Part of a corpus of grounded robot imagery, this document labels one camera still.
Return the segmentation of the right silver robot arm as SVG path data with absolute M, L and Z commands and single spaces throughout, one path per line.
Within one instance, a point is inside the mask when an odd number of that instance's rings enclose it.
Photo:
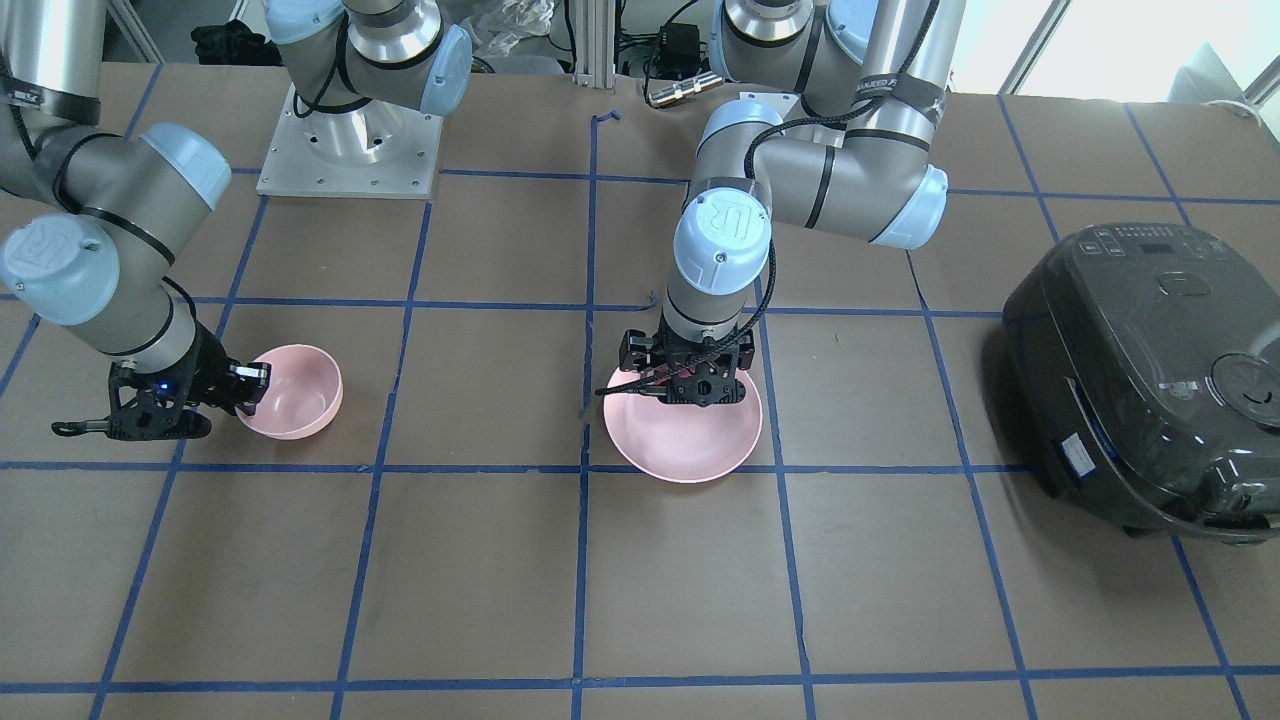
M 230 164 L 180 124 L 134 140 L 100 127 L 105 15 L 102 1 L 3 4 L 3 191 L 51 208 L 3 241 L 3 283 L 111 363 L 108 415 L 52 433 L 196 439 L 210 406 L 259 433 L 307 407 L 280 433 L 311 436 L 340 396 L 298 366 L 233 359 L 169 275 Z M 269 1 L 265 23 L 292 113 L 332 167 L 381 160 L 403 141 L 398 111 L 447 117 L 468 86 L 472 40 L 434 1 Z

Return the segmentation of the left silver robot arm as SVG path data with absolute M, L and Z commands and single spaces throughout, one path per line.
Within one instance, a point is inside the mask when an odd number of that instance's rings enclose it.
M 790 111 L 740 97 L 717 108 L 673 237 L 654 334 L 630 331 L 617 395 L 737 404 L 758 316 L 741 318 L 773 229 L 794 225 L 911 250 L 940 225 L 948 178 L 929 160 L 963 1 L 721 1 L 710 68 L 791 94 Z

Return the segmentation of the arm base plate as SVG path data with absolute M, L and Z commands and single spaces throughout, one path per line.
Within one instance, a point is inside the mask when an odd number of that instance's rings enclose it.
M 383 101 L 346 114 L 294 113 L 291 86 L 256 190 L 298 199 L 429 200 L 444 118 Z

